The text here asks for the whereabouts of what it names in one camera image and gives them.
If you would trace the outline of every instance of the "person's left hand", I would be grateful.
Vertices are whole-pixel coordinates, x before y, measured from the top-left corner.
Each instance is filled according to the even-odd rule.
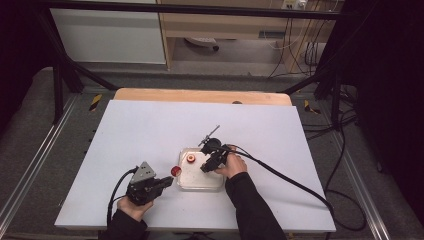
[[[117,207],[119,210],[126,213],[128,216],[132,217],[134,220],[140,222],[143,219],[144,213],[146,213],[149,208],[153,206],[153,201],[146,203],[142,206],[137,206],[130,201],[130,199],[125,196],[119,199]]]

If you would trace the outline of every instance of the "floor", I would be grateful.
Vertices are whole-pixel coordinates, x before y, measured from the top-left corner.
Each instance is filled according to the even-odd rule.
[[[212,49],[193,46],[179,39],[175,51],[174,65],[171,69],[163,66],[146,67],[144,65],[108,67],[99,64],[87,64],[90,69],[103,74],[114,83],[129,87],[186,88],[275,92],[283,90],[293,83],[304,79],[310,70],[304,62],[299,62],[305,73],[287,74],[284,65],[277,65],[280,51],[274,49],[272,42],[218,40],[218,52]],[[84,80],[87,88],[84,94],[78,96],[77,107],[70,114],[66,127],[55,139],[54,145],[40,166],[38,176],[33,179],[32,186],[22,199],[19,209],[9,223],[6,237],[3,239],[93,239],[96,233],[90,231],[73,232],[54,227],[54,220],[60,211],[60,202],[66,197],[78,167],[84,159],[91,139],[106,107],[107,99],[113,93],[105,92],[97,84]],[[323,114],[317,114],[324,101],[315,101],[312,92],[316,85],[310,85],[292,96],[292,101],[298,107],[303,124],[326,124]],[[10,194],[18,185],[19,180],[31,164],[34,155],[42,144],[44,137],[51,128],[53,119],[53,95],[51,73],[40,72],[22,105],[15,114],[7,131],[0,138],[1,169],[11,169],[1,175],[0,204],[5,206]],[[96,112],[87,111],[96,92],[103,91],[103,100]],[[305,100],[309,100],[310,109],[305,111]],[[310,151],[316,164],[318,175],[325,182],[330,175],[339,150],[335,138],[328,133],[320,138],[308,141]],[[381,174],[376,169],[376,160],[361,134],[360,126],[351,124],[346,127],[346,143],[349,154],[360,169],[368,191],[374,200],[379,214],[385,223],[391,239],[424,239],[424,229],[417,222],[413,212],[405,203],[390,175]],[[332,189],[344,191],[356,199],[355,190],[350,179],[341,167],[332,182]],[[348,225],[360,225],[360,212],[357,208],[338,196],[328,196],[334,201],[338,219]],[[359,232],[352,232],[337,227],[332,239],[374,239],[372,226]],[[188,239],[190,234],[174,234],[152,232],[149,239]],[[292,239],[321,239],[322,235],[295,234]],[[213,233],[199,239],[238,239],[233,233]]]

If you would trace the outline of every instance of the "small container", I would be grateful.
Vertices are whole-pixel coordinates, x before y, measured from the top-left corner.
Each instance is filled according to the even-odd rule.
[[[178,176],[177,183],[187,191],[219,191],[224,184],[224,176],[217,174],[214,171],[204,173],[200,167],[210,155],[206,155],[200,151],[201,148],[184,148],[180,152],[178,166],[182,172]],[[194,155],[196,161],[187,161],[188,155]]]

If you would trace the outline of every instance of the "white tabletop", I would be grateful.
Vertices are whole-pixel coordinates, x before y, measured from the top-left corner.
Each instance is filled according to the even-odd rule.
[[[197,147],[218,124],[221,127],[212,137],[244,148],[324,196],[295,107],[112,100],[55,225],[104,229],[110,195],[126,171],[147,161],[157,178],[169,176],[180,151]],[[245,160],[259,193],[285,231],[335,231],[330,212],[318,199]],[[129,179],[116,196],[125,193]],[[176,181],[155,200],[144,220],[150,231],[237,229],[235,208],[224,188],[182,191]]]

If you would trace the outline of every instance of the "gray carpet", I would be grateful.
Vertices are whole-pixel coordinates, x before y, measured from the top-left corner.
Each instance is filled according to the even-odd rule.
[[[158,74],[105,74],[107,80],[125,87],[145,88],[182,88],[210,90],[240,90],[274,92],[282,90],[299,81],[299,79],[279,78],[264,80],[258,77],[219,77],[219,76],[186,76]],[[7,131],[1,137],[0,164],[7,169],[0,177],[1,204],[19,181],[41,141],[47,134],[53,119],[51,73],[40,72],[34,79],[31,91],[14,116]],[[325,124],[321,114],[306,112],[303,97],[308,95],[314,86],[308,86],[300,94],[293,96],[293,104],[298,107],[302,123]],[[95,93],[84,93],[57,139],[52,151],[44,163],[38,177],[34,181],[20,209],[16,213],[8,233],[34,233],[49,235],[84,235],[95,236],[93,231],[69,231],[54,227],[60,211],[59,203],[66,198],[79,166],[84,159],[84,151],[90,145],[89,139],[94,136],[107,101],[113,97],[109,92],[103,95],[95,112],[88,108]],[[311,105],[316,103],[310,97]],[[423,227],[402,198],[390,175],[376,171],[376,162],[368,149],[360,127],[346,127],[346,141],[355,163],[363,175],[375,204],[393,239],[424,239]],[[338,158],[338,150],[333,138],[326,134],[309,141],[309,147],[322,184],[326,182]],[[349,179],[343,167],[337,171],[331,189],[342,191],[355,198]],[[349,226],[358,226],[361,222],[360,212],[350,202],[336,195],[329,195],[329,200],[336,209],[336,217]],[[233,239],[234,235],[217,235],[216,239]],[[185,239],[184,235],[172,233],[154,233],[151,239]],[[373,239],[368,227],[359,232],[352,232],[337,226],[333,239]]]

